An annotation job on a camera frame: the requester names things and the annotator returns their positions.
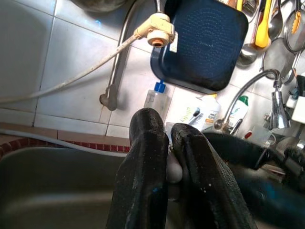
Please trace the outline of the small white round object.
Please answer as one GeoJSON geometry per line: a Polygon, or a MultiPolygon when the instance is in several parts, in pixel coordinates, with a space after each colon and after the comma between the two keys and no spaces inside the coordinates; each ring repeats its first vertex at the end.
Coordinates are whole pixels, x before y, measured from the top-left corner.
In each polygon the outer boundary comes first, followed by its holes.
{"type": "Polygon", "coordinates": [[[170,143],[167,156],[167,181],[171,184],[177,184],[182,178],[183,168],[174,154],[173,145],[170,143]]]}

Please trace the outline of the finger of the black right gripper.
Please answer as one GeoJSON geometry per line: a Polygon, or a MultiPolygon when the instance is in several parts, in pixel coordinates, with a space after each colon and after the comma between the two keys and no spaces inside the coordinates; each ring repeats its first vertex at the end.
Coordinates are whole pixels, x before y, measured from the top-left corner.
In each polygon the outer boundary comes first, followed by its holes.
{"type": "Polygon", "coordinates": [[[257,170],[272,161],[272,151],[232,135],[205,132],[207,140],[225,161],[257,170]]]}
{"type": "Polygon", "coordinates": [[[248,208],[261,221],[282,229],[305,229],[305,194],[262,170],[233,169],[248,208]]]}

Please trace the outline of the clear bottle blue cap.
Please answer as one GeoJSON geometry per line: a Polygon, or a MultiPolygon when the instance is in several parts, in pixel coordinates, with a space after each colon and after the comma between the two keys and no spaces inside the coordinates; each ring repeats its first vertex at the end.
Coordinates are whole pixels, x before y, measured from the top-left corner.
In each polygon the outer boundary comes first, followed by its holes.
{"type": "Polygon", "coordinates": [[[153,90],[149,90],[144,102],[145,108],[152,108],[158,112],[162,119],[165,119],[169,103],[169,96],[165,92],[166,85],[163,80],[156,82],[153,90]]]}

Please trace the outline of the large steel sink basin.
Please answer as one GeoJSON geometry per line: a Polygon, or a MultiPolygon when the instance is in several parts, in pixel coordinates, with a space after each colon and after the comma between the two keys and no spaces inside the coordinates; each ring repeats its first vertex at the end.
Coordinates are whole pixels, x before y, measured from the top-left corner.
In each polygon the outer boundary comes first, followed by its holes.
{"type": "MultiPolygon", "coordinates": [[[[106,229],[126,156],[49,147],[7,154],[0,161],[0,229],[106,229]]],[[[167,188],[164,229],[183,229],[167,188]]]]}

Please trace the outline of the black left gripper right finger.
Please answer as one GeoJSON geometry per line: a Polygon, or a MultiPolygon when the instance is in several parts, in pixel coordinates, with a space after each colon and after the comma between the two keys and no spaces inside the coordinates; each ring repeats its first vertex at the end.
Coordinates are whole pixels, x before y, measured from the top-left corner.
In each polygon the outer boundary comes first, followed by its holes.
{"type": "Polygon", "coordinates": [[[183,168],[185,229],[257,229],[231,169],[208,139],[180,123],[172,127],[171,137],[183,168]]]}

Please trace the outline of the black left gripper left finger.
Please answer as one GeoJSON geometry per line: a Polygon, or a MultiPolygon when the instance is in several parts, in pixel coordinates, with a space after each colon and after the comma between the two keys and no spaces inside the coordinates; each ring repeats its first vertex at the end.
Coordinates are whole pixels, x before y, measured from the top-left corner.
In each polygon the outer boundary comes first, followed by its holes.
{"type": "Polygon", "coordinates": [[[152,108],[130,122],[130,150],[117,170],[106,229],[164,229],[169,139],[152,108]]]}

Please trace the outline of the round steel strainer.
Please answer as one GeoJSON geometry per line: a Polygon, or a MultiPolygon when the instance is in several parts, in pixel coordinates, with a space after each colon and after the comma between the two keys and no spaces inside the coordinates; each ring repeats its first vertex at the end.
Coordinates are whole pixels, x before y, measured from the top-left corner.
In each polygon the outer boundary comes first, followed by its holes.
{"type": "Polygon", "coordinates": [[[291,12],[284,26],[284,38],[288,48],[292,52],[298,52],[305,48],[305,11],[301,10],[301,19],[297,31],[292,34],[292,27],[295,20],[295,12],[291,12]]]}

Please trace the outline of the white detergent bottle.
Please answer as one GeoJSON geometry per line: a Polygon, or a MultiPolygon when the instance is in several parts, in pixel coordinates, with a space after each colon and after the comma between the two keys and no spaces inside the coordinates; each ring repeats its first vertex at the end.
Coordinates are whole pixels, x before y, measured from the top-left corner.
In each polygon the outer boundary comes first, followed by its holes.
{"type": "Polygon", "coordinates": [[[196,97],[195,99],[189,101],[185,104],[183,110],[181,111],[179,122],[188,124],[196,108],[199,107],[204,110],[203,117],[195,122],[194,125],[190,126],[198,129],[199,131],[212,129],[216,117],[220,111],[220,105],[216,98],[217,94],[212,94],[196,97]]]}

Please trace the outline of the beige water filter tap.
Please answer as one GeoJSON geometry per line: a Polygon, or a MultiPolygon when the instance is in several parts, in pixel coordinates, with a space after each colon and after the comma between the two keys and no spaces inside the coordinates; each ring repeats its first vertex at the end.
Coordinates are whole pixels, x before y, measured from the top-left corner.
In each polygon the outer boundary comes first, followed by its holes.
{"type": "Polygon", "coordinates": [[[178,32],[164,13],[154,13],[133,32],[137,39],[145,38],[148,44],[155,48],[172,45],[171,51],[177,52],[178,32]]]}

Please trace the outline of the steel mesh skimmer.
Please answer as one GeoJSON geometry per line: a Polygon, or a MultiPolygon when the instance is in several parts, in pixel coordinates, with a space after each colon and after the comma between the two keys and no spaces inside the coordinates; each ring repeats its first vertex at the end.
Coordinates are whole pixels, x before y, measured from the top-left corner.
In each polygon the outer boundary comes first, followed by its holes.
{"type": "Polygon", "coordinates": [[[284,38],[276,38],[263,55],[263,71],[276,69],[281,74],[282,82],[285,82],[286,75],[292,67],[294,57],[295,55],[286,47],[284,38]]]}

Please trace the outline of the dark blue plastic tray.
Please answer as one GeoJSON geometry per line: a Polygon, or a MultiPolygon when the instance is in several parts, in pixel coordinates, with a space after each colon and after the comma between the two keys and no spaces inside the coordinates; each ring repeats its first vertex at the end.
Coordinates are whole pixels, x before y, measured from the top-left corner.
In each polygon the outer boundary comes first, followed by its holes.
{"type": "Polygon", "coordinates": [[[165,13],[178,33],[177,51],[153,48],[154,75],[200,93],[223,90],[248,32],[246,15],[218,0],[167,0],[165,13]]]}

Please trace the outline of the white bottle green cap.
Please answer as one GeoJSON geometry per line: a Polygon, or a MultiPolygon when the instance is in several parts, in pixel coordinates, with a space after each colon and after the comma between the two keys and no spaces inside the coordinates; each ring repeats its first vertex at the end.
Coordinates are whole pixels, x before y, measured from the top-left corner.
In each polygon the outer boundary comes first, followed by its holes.
{"type": "Polygon", "coordinates": [[[248,111],[248,96],[242,95],[235,103],[229,118],[229,125],[235,126],[239,119],[243,119],[248,111]]]}

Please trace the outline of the yellow plastic spatula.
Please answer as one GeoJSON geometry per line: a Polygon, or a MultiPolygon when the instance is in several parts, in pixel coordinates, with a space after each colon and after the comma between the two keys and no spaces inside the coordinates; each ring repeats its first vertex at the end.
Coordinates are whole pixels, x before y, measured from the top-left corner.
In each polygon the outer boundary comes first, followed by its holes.
{"type": "Polygon", "coordinates": [[[255,36],[255,45],[260,48],[265,48],[269,43],[268,22],[272,0],[265,0],[265,8],[263,19],[259,24],[255,36]]]}

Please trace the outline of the orange plastic utensil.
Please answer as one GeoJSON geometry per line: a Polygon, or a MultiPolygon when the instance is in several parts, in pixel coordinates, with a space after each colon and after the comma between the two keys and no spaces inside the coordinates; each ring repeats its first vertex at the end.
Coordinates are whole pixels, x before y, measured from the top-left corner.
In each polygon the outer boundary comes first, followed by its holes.
{"type": "Polygon", "coordinates": [[[293,26],[292,26],[292,30],[291,30],[292,34],[295,34],[297,32],[300,21],[301,21],[301,11],[299,10],[295,13],[295,20],[293,22],[293,26]]]}

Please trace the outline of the grey metal tap pipe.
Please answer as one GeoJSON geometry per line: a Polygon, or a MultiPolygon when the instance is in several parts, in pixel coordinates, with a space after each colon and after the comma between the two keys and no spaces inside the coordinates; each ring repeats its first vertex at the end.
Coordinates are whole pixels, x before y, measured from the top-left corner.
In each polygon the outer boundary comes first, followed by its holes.
{"type": "MultiPolygon", "coordinates": [[[[118,39],[118,45],[120,46],[130,35],[133,34],[132,31],[132,21],[137,10],[143,5],[144,0],[132,0],[132,4],[127,10],[126,16],[123,21],[120,36],[118,39]]],[[[126,47],[119,54],[114,57],[110,80],[108,87],[104,94],[100,95],[100,103],[106,106],[110,111],[114,111],[118,106],[118,91],[119,86],[126,64],[126,58],[129,51],[129,47],[126,47]]]]}

